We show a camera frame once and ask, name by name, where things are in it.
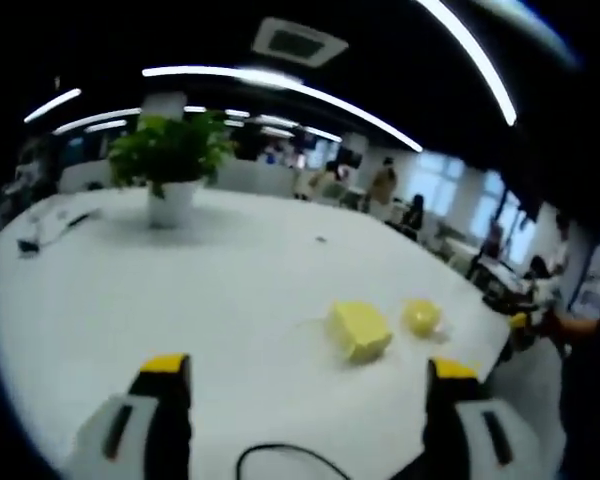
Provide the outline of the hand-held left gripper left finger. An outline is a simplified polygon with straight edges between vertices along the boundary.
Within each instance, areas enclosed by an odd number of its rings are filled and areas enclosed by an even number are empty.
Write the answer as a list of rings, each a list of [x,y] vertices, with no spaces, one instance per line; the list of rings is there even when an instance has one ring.
[[[146,361],[128,390],[105,400],[79,428],[67,479],[188,479],[191,357]]]

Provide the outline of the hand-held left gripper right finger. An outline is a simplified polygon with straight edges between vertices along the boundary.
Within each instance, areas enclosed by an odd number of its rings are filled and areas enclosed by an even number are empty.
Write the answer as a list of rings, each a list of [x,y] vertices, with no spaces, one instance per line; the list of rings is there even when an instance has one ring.
[[[469,367],[433,357],[427,365],[422,434],[426,479],[539,479],[539,440]]]

